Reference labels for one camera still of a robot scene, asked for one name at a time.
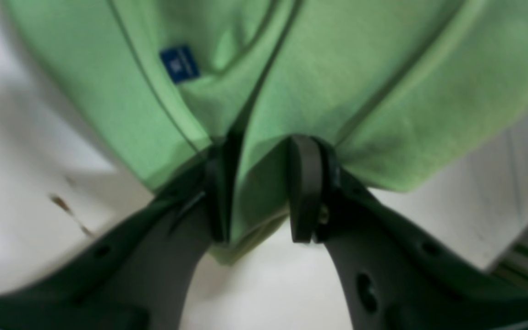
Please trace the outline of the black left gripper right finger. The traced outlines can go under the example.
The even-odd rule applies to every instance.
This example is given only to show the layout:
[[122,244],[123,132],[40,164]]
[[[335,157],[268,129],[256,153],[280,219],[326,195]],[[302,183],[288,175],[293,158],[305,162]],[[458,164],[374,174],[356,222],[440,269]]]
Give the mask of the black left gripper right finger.
[[287,175],[292,240],[327,249],[355,330],[528,330],[528,290],[382,204],[323,140],[289,137]]

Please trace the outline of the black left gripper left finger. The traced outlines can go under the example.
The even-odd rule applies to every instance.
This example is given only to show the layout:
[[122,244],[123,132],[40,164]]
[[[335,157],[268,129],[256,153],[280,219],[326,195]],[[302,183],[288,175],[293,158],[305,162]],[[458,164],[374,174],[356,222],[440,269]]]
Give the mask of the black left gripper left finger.
[[63,267],[0,294],[0,330],[177,330],[200,259],[231,241],[231,134]]

